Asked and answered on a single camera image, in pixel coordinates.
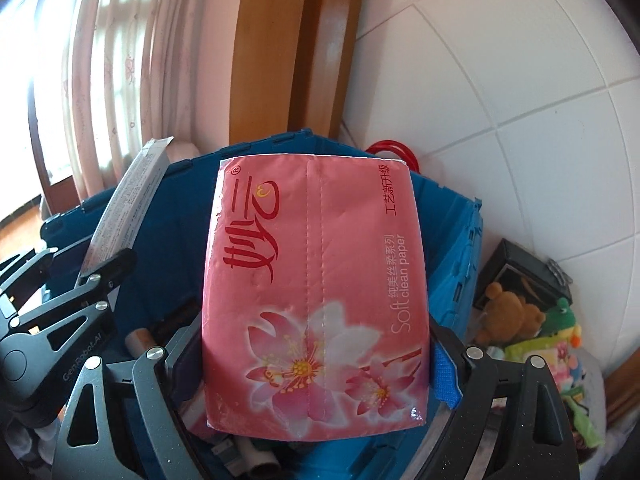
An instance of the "tissue pack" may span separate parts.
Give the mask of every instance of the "tissue pack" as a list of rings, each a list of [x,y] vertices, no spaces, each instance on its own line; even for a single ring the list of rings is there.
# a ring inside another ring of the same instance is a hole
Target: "tissue pack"
[[[277,154],[220,164],[202,318],[211,427],[316,441],[423,424],[427,312],[402,162]]]

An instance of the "brand logo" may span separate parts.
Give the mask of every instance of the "brand logo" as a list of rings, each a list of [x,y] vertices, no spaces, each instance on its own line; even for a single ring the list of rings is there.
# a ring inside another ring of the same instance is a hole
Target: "brand logo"
[[[266,267],[273,283],[273,260],[278,259],[278,243],[266,229],[266,222],[278,216],[280,211],[280,190],[273,180],[267,180],[255,188],[252,193],[253,177],[250,175],[244,183],[244,197],[238,203],[240,179],[234,183],[234,196],[231,212],[242,219],[232,220],[225,227],[229,245],[225,246],[223,261],[233,267],[258,269]]]
[[[62,375],[63,381],[67,382],[69,379],[71,379],[78,372],[78,370],[82,367],[82,365],[84,364],[86,359],[89,357],[89,354],[92,352],[92,350],[96,346],[98,346],[98,344],[101,341],[102,341],[102,334],[99,333],[95,337],[95,339],[89,343],[87,348],[82,350],[82,353],[78,357],[75,358],[74,363],[71,365],[71,368],[69,368],[69,370],[66,371]]]

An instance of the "white lace curtain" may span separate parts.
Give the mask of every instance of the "white lace curtain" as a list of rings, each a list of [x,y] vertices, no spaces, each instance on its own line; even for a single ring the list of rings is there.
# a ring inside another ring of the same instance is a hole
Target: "white lace curtain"
[[[152,137],[190,142],[202,0],[44,0],[34,90],[81,200],[114,186]]]

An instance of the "blue storage box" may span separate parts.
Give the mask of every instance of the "blue storage box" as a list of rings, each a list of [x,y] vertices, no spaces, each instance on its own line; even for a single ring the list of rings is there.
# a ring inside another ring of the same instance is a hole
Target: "blue storage box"
[[[310,130],[235,144],[209,155],[172,164],[142,222],[134,250],[138,263],[120,287],[115,311],[119,340],[150,326],[186,301],[202,296],[209,218],[220,161],[258,153],[315,153],[372,156]],[[480,202],[469,200],[412,173],[426,262],[429,310],[437,322],[462,336],[473,300],[482,218]],[[40,235],[49,247],[64,248],[94,232],[113,189],[47,220]],[[47,283],[51,297],[73,288],[78,270]],[[428,420],[438,402],[430,392]],[[319,444],[296,475],[300,479],[398,479],[427,426],[375,437]]]

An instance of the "brown stuffed toy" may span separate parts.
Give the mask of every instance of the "brown stuffed toy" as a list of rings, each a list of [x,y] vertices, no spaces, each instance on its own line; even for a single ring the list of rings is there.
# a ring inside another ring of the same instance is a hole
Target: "brown stuffed toy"
[[[536,336],[546,318],[538,307],[526,303],[524,297],[502,290],[497,282],[490,283],[484,293],[489,302],[481,318],[482,328],[476,335],[477,344],[501,345],[514,338],[524,340]]]

